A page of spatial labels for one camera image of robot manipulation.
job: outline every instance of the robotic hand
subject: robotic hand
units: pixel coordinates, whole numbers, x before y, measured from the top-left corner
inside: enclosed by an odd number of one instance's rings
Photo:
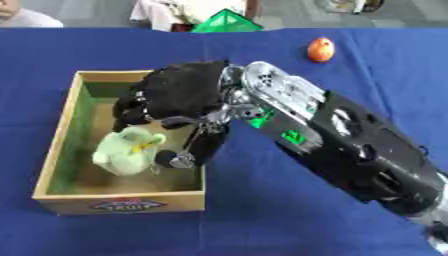
[[[422,224],[431,245],[448,255],[447,178],[426,150],[361,106],[268,63],[157,70],[119,99],[114,116],[116,131],[154,119],[167,129],[195,125],[183,151],[156,157],[176,168],[204,164],[224,143],[229,122],[246,120],[331,185]]]

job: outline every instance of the green component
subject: green component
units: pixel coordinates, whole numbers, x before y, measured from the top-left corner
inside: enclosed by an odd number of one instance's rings
[[[238,13],[224,9],[213,15],[206,22],[197,25],[192,32],[251,32],[262,29],[262,26],[244,18]]]
[[[273,116],[274,110],[264,111],[264,115],[262,117],[252,119],[250,124],[252,127],[260,129],[267,121],[271,120]]]
[[[305,142],[305,137],[295,130],[287,130],[283,132],[282,138],[296,145],[300,145]]]

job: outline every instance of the stuffed toy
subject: stuffed toy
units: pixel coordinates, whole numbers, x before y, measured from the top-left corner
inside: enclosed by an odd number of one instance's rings
[[[152,134],[140,127],[127,127],[107,134],[93,153],[92,161],[117,175],[134,175],[152,167],[163,134]]]

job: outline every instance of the table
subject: table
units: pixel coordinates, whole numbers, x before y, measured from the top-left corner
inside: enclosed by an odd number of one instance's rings
[[[304,57],[318,36],[337,46],[330,63]],[[76,70],[223,58],[267,61],[364,104],[446,170],[447,38],[446,29],[0,30],[0,255],[438,255],[418,226],[329,186],[242,122],[208,164],[205,212],[65,217],[30,196]]]

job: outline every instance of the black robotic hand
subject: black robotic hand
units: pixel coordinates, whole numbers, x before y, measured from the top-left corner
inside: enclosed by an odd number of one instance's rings
[[[161,120],[165,129],[195,125],[182,152],[161,151],[156,162],[165,167],[204,164],[224,143],[227,125],[209,127],[204,118],[219,110],[219,80],[227,61],[185,63],[157,69],[133,85],[113,108],[114,131]]]

